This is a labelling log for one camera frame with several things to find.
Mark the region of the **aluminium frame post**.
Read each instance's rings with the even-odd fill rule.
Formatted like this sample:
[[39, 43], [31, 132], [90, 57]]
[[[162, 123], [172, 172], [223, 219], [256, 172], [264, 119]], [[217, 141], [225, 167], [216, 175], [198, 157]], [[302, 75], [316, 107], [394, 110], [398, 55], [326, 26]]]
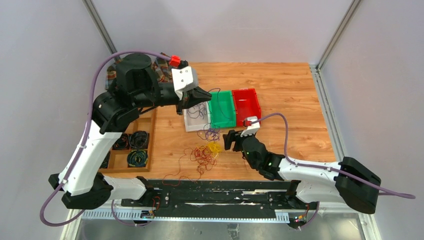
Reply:
[[330, 55], [332, 54], [334, 48], [338, 44], [340, 38], [342, 37], [344, 31], [348, 27], [351, 19], [356, 14], [359, 6], [361, 5], [362, 0], [352, 0], [349, 7], [347, 8], [345, 14], [343, 15], [340, 23], [338, 24], [334, 34], [332, 35], [329, 43], [327, 44], [323, 54], [321, 55], [317, 65], [316, 70], [321, 71], [325, 64], [327, 63]]
[[105, 26], [105, 24], [102, 21], [102, 18], [95, 6], [95, 3], [93, 0], [82, 0], [82, 3], [84, 4], [88, 14], [90, 15], [94, 25], [96, 26], [100, 36], [102, 37], [108, 51], [111, 54], [117, 53], [117, 48], [115, 47], [115, 44], [113, 43], [113, 40], [111, 36], [108, 33], [108, 30]]

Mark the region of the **white plastic bin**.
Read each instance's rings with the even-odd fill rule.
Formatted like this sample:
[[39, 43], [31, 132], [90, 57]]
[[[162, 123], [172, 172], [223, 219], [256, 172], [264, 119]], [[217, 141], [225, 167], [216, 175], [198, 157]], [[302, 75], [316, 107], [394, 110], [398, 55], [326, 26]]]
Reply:
[[183, 117], [186, 132], [206, 130], [211, 123], [208, 102], [202, 102], [191, 108], [184, 109]]

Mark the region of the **wooden compartment tray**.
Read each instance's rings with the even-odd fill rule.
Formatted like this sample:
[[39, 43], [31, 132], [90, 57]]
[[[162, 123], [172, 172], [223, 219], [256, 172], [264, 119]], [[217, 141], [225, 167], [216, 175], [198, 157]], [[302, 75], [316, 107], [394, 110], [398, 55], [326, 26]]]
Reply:
[[142, 173], [151, 170], [157, 110], [143, 113], [131, 122], [107, 152], [101, 173]]

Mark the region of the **left aluminium frame post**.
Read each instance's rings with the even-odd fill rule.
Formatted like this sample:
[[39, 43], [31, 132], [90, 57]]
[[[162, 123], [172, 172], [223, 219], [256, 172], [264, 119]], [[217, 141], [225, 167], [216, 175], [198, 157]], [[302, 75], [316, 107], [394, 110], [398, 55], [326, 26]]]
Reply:
[[111, 36], [108, 33], [108, 30], [105, 26], [105, 24], [102, 21], [102, 18], [95, 6], [95, 3], [93, 0], [82, 0], [82, 3], [84, 4], [88, 14], [90, 15], [94, 25], [96, 26], [100, 36], [102, 37], [108, 51], [111, 54], [117, 53], [117, 48], [115, 47], [115, 44], [113, 43], [113, 40]]

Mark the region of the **green plastic bin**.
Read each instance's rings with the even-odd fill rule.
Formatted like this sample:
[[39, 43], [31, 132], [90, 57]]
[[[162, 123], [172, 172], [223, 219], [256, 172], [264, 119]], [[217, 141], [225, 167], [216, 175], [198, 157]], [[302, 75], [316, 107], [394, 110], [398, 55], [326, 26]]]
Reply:
[[220, 129], [236, 127], [236, 107], [232, 92], [212, 88], [209, 93], [212, 96], [211, 100], [207, 102], [211, 126]]

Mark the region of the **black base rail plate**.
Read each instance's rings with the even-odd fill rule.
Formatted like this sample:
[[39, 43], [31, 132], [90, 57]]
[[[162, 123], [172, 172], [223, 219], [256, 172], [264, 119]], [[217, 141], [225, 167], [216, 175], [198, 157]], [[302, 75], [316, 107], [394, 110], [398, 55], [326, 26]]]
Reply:
[[312, 213], [317, 204], [294, 196], [287, 181], [158, 180], [141, 200], [123, 199], [120, 207], [154, 211], [157, 218], [194, 220], [279, 220], [278, 211]]

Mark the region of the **right aluminium frame post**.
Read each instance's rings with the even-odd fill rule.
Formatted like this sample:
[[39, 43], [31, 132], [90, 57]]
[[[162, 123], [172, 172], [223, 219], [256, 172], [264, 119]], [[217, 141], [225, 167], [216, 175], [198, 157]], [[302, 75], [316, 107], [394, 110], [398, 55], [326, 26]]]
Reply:
[[334, 48], [338, 44], [340, 38], [342, 37], [344, 31], [348, 27], [351, 19], [356, 14], [359, 6], [361, 5], [362, 0], [352, 0], [349, 7], [347, 8], [345, 14], [343, 15], [340, 23], [338, 24], [334, 34], [332, 35], [329, 43], [327, 44], [323, 54], [321, 55], [317, 65], [316, 70], [321, 71], [325, 64], [327, 63], [330, 55], [332, 54]]

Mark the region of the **red plastic bin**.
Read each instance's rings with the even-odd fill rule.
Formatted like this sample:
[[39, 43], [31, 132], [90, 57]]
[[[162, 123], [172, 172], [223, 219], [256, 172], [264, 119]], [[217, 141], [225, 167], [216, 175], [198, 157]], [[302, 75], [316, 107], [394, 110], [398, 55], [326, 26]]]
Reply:
[[234, 89], [231, 91], [235, 106], [236, 126], [243, 127], [243, 121], [248, 117], [262, 117], [256, 90], [254, 88]]

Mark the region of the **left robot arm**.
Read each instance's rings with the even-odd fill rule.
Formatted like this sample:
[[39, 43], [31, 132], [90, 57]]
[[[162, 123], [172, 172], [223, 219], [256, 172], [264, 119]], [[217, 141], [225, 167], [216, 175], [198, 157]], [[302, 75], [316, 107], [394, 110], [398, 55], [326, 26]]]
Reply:
[[144, 177], [115, 178], [100, 172], [107, 153], [140, 115], [164, 106], [175, 106], [181, 115], [212, 98], [199, 87], [196, 71], [178, 56], [163, 56], [172, 66], [172, 82], [159, 82], [152, 52], [130, 50], [120, 55], [111, 88], [89, 97], [85, 129], [72, 159], [48, 179], [56, 192], [63, 192], [61, 200], [68, 209], [94, 210], [107, 201], [125, 199], [149, 206], [154, 189]]

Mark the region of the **plaid cloth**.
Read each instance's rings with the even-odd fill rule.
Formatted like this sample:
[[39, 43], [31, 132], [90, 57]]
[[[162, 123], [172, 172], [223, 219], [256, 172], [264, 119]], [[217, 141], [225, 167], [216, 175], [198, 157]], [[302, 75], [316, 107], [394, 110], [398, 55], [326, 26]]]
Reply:
[[[105, 86], [104, 89], [108, 90], [113, 81], [117, 77], [116, 65], [120, 63], [122, 60], [116, 60], [113, 64], [111, 64], [106, 69], [106, 78], [105, 78]], [[161, 83], [171, 83], [172, 79], [172, 69], [173, 67], [169, 65], [169, 63], [159, 57], [156, 57], [155, 60], [151, 64], [152, 70], [155, 72], [157, 80]]]

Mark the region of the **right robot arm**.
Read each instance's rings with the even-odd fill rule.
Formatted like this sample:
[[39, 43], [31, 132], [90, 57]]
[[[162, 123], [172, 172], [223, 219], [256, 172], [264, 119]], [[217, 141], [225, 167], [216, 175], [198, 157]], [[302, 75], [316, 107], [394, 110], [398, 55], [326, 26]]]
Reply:
[[268, 180], [289, 181], [286, 203], [294, 209], [304, 203], [340, 203], [364, 213], [376, 212], [381, 179], [353, 157], [341, 162], [315, 162], [293, 158], [266, 149], [255, 135], [230, 130], [223, 135], [225, 150], [241, 152], [249, 166]]

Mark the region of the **right aluminium table rail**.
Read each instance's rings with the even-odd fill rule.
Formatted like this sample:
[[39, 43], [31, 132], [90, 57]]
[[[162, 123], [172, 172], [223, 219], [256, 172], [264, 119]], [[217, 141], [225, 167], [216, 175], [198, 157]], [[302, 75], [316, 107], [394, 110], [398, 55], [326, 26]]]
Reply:
[[328, 93], [324, 78], [317, 65], [310, 64], [309, 69], [313, 78], [315, 89], [318, 95], [321, 111], [327, 126], [327, 131], [330, 137], [332, 149], [335, 158], [338, 162], [342, 162], [346, 156], [346, 146], [344, 144], [336, 116], [331, 103], [330, 95]]

